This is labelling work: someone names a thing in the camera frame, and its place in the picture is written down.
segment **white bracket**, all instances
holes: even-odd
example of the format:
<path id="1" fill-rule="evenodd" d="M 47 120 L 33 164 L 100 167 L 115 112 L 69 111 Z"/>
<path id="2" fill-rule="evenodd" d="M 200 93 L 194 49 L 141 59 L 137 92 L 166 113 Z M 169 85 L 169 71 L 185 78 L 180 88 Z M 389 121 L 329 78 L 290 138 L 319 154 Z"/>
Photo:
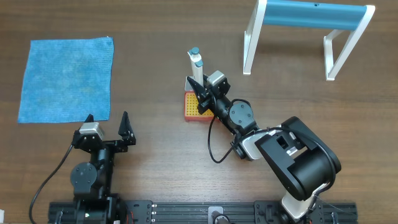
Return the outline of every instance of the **white bracket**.
<path id="1" fill-rule="evenodd" d="M 267 0 L 257 0 L 251 14 L 248 28 L 244 31 L 243 75 L 250 75 L 254 54 L 256 53 L 260 31 L 266 15 Z"/>
<path id="2" fill-rule="evenodd" d="M 344 62 L 348 58 L 349 54 L 353 50 L 354 46 L 358 42 L 359 38 L 365 31 L 365 28 L 368 26 L 372 16 L 374 14 L 375 7 L 374 6 L 366 6 L 366 12 L 361 22 L 359 22 L 358 27 L 356 30 L 351 31 L 350 35 L 348 36 L 348 40 L 344 45 L 343 50 L 341 51 L 340 55 L 338 56 L 336 63 L 333 62 L 333 48 L 331 41 L 337 37 L 339 34 L 343 32 L 343 30 L 333 30 L 330 32 L 329 35 L 323 38 L 323 47 L 325 49 L 325 73 L 326 73 L 326 80 L 333 81 L 337 73 L 340 71 L 341 67 L 343 66 Z"/>

